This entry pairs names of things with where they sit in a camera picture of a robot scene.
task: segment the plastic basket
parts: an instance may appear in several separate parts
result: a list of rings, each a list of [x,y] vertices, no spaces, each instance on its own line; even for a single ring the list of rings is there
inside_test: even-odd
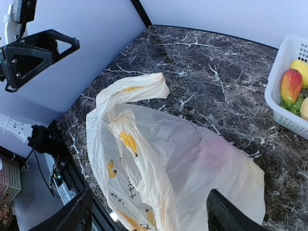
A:
[[[9,205],[21,191],[19,165],[4,156],[1,156],[1,160],[0,205]]]
[[[278,124],[308,139],[308,121],[279,106],[281,102],[281,78],[285,71],[290,68],[291,62],[295,59],[308,62],[308,38],[288,35],[280,45],[275,62],[270,71],[268,84],[265,89],[265,101],[273,110],[274,120]],[[305,97],[308,97],[308,90],[302,90],[302,93]]]

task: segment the wall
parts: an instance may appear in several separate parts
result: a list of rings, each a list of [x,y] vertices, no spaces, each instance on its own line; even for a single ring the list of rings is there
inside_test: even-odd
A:
[[[0,2],[0,37],[3,16],[13,0]],[[46,69],[17,93],[0,83],[0,113],[21,122],[48,125],[60,119],[94,78],[144,29],[129,0],[38,0],[29,34],[55,29],[80,41],[80,49]],[[0,145],[23,156],[30,149],[0,133]]]
[[[308,37],[306,0],[141,0],[153,24],[219,32],[278,48],[289,34]]]

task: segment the cable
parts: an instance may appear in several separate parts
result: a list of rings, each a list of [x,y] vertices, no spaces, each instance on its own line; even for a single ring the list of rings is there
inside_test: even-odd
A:
[[[40,173],[41,173],[41,175],[42,175],[42,177],[43,177],[44,183],[45,183],[45,185],[47,186],[47,188],[48,188],[48,190],[50,191],[50,193],[52,194],[52,196],[54,197],[53,190],[52,190],[51,187],[48,185],[48,183],[47,183],[47,181],[46,181],[46,179],[45,179],[45,177],[44,177],[43,171],[42,171],[42,169],[41,169],[41,167],[40,167],[40,163],[39,163],[39,158],[38,158],[37,152],[36,152],[34,149],[32,149],[32,151],[34,152],[35,158],[37,159],[39,171],[40,171]]]

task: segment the plastic bag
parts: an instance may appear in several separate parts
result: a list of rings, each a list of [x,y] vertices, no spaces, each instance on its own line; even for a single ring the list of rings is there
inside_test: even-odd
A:
[[[87,115],[87,149],[110,208],[128,230],[207,230],[216,188],[258,224],[264,172],[222,137],[185,119],[126,104],[166,98],[163,74],[116,81]]]

